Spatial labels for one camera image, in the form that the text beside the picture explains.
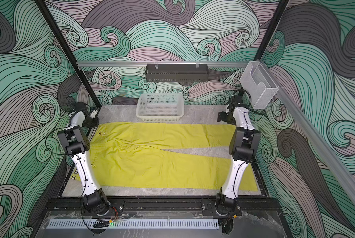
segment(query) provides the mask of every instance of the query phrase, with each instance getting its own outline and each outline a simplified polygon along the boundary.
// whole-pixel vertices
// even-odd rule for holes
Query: yellow pants
[[[163,149],[229,146],[234,130],[232,125],[106,123],[99,125],[90,143],[90,159],[101,185],[219,189],[230,158]],[[257,191],[251,166],[243,174],[240,190]]]

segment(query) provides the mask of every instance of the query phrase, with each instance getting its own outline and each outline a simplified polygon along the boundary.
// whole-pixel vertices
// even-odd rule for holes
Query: white plastic basket
[[[145,122],[175,122],[184,115],[184,100],[179,93],[141,94],[136,116]]]

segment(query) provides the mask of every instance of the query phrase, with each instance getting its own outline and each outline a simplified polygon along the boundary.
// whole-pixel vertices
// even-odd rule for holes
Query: black cable
[[[72,125],[72,118],[73,118],[74,116],[76,116],[76,114],[79,113],[79,112],[81,112],[81,111],[75,111],[75,112],[69,117],[69,122],[68,122],[68,125],[69,125],[69,126]]]
[[[265,115],[265,114],[266,114],[266,110],[265,110],[265,109],[264,109],[262,112],[257,112],[257,111],[255,111],[255,110],[251,109],[251,96],[250,96],[250,93],[249,93],[248,91],[246,91],[246,90],[243,89],[243,88],[239,88],[239,89],[237,89],[237,90],[235,90],[235,91],[233,92],[233,96],[236,94],[236,92],[244,92],[244,93],[247,94],[247,96],[249,97],[249,103],[248,103],[248,105],[247,105],[246,108],[247,108],[249,111],[251,111],[251,112],[253,112],[253,113],[257,114],[257,115]]]
[[[243,113],[243,115],[244,115],[244,118],[245,118],[245,122],[247,123],[247,129],[249,129],[249,123],[247,122],[247,119],[246,119],[245,113],[246,113],[246,112],[244,112],[244,113]]]
[[[238,169],[237,169],[237,172],[236,172],[236,177],[234,178],[234,182],[233,182],[233,193],[234,193],[234,196],[235,196],[236,198],[237,198],[237,195],[236,195],[236,192],[234,191],[234,185],[236,184],[236,179],[237,179],[238,171],[240,170],[241,166],[242,166],[243,164],[245,164],[245,163],[246,163],[246,161],[245,161],[244,163],[240,164],[240,166],[238,166]]]
[[[227,223],[228,221],[230,221],[232,218],[234,218],[233,216],[229,217],[226,221],[224,221],[223,223],[219,223],[219,226],[225,225],[225,223]]]
[[[75,156],[77,156],[77,157],[78,157],[78,161],[80,161],[80,165],[81,165],[82,171],[84,172],[84,177],[85,177],[85,186],[84,186],[84,190],[82,191],[82,194],[81,194],[81,196],[80,196],[80,197],[82,197],[82,196],[84,195],[84,192],[85,192],[85,188],[86,188],[86,181],[87,181],[87,179],[86,179],[86,174],[85,174],[84,167],[82,166],[82,163],[81,163],[81,158],[80,158],[80,156],[78,156],[78,155],[75,155]]]
[[[53,131],[60,130],[60,129],[65,129],[65,127],[56,128],[56,129],[54,129]],[[44,141],[44,145],[46,146],[46,150],[48,150],[49,152],[51,152],[52,154],[55,154],[55,155],[67,155],[66,153],[64,153],[64,154],[59,154],[59,153],[55,153],[55,152],[51,151],[51,149],[49,149],[49,148],[47,147],[47,138],[48,138],[48,136],[46,137],[46,140]]]
[[[251,161],[246,158],[242,158],[242,160],[245,160],[246,162],[249,162],[249,163],[259,163],[259,160]]]
[[[202,198],[202,199],[200,199],[200,201],[203,201],[204,199],[208,199],[209,200],[209,202],[213,202],[212,200],[210,200],[209,198]]]

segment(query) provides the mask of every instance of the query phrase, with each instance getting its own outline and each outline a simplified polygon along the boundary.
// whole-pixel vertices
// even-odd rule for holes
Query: black metal frame
[[[139,212],[190,212],[193,214],[202,214],[203,216],[212,216],[218,221],[224,222],[236,214],[240,216],[240,211],[229,214],[229,216],[219,216],[216,213],[214,196],[139,196],[139,197],[116,197],[107,196],[111,206],[115,207],[119,216],[131,218],[139,216]],[[47,212],[73,212],[80,211],[82,205],[81,198],[54,198],[50,199],[42,212],[38,224],[34,227],[32,237],[34,237],[39,229]],[[238,206],[242,211],[253,213],[253,211],[276,211],[287,237],[292,238],[292,234],[287,221],[283,215],[282,209],[277,199],[261,198],[259,196],[242,196],[238,198]],[[97,216],[83,211],[84,216],[91,216],[93,218],[110,218],[114,215],[114,210],[111,210],[106,216]]]
[[[260,47],[254,57],[254,60],[260,60],[265,52],[270,39],[273,37],[276,27],[278,26],[279,20],[288,4],[289,0],[280,0],[278,7],[275,10],[274,16],[270,21],[267,28],[266,34],[263,37]],[[62,50],[66,54],[68,60],[71,62],[76,74],[80,78],[82,84],[85,86],[89,96],[93,99],[94,104],[100,111],[101,103],[99,102],[96,94],[91,88],[88,79],[86,78],[84,72],[78,68],[77,60],[70,50],[65,38],[63,37],[59,27],[57,26],[54,18],[52,17],[49,9],[46,6],[44,0],[35,0],[37,7],[42,13],[43,17],[47,21],[49,27],[51,28],[53,34],[55,35],[57,41],[61,45]],[[278,212],[282,226],[286,232],[286,235],[291,238],[292,234],[290,232],[289,226],[284,218],[284,214],[280,207],[277,199],[269,198],[266,185],[263,181],[261,171],[257,163],[252,163],[252,168],[256,176],[257,184],[261,190],[261,195],[256,196],[240,196],[238,198],[238,205],[241,210],[253,210],[253,209],[263,209],[263,210],[275,210]],[[31,237],[35,237],[37,230],[40,228],[42,220],[47,215],[49,211],[80,211],[82,205],[81,198],[63,198],[61,197],[65,186],[74,170],[74,164],[71,166],[68,176],[59,192],[58,198],[49,199],[46,208],[41,214],[38,224],[33,228]],[[225,220],[223,217],[217,216],[214,213],[214,196],[151,196],[151,197],[115,197],[107,196],[108,200],[113,207],[116,207],[120,215],[124,212],[126,213],[137,213],[146,211],[189,211],[189,212],[200,212],[205,216],[213,216],[215,219],[219,219],[219,222]],[[95,214],[89,214],[85,211],[84,216],[94,216]]]
[[[44,19],[46,20],[48,26],[51,28],[53,34],[55,35],[57,41],[59,42],[61,49],[64,51],[66,57],[71,62],[73,69],[75,70],[77,76],[81,80],[82,84],[85,86],[86,91],[89,93],[89,96],[92,98],[94,104],[96,105],[97,109],[101,109],[101,103],[99,102],[96,94],[94,93],[92,87],[89,84],[88,79],[86,78],[84,72],[78,68],[77,60],[69,48],[63,34],[61,33],[59,27],[56,24],[55,19],[52,17],[51,12],[49,11],[46,3],[44,0],[35,0],[37,7],[39,8],[40,12],[42,13]]]
[[[265,52],[267,45],[269,44],[270,40],[272,39],[275,29],[278,26],[278,23],[283,15],[284,10],[286,9],[287,4],[289,3],[289,0],[280,0],[278,3],[277,8],[275,9],[273,18],[270,20],[270,24],[267,27],[266,33],[263,36],[262,42],[260,46],[258,47],[256,56],[254,56],[253,61],[260,60],[263,56],[263,53]]]

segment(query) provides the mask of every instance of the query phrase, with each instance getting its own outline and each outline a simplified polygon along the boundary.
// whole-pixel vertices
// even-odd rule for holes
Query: wall
[[[249,61],[277,0],[47,0],[77,60]],[[148,83],[145,68],[87,67],[101,103],[181,93],[185,104],[226,104],[244,69],[213,68],[208,83]]]
[[[355,177],[355,1],[290,1],[262,60]],[[280,100],[255,123],[294,236],[355,237],[355,206]]]
[[[1,0],[0,237],[29,237],[57,196],[70,160],[56,133],[75,101],[92,105],[34,1]]]

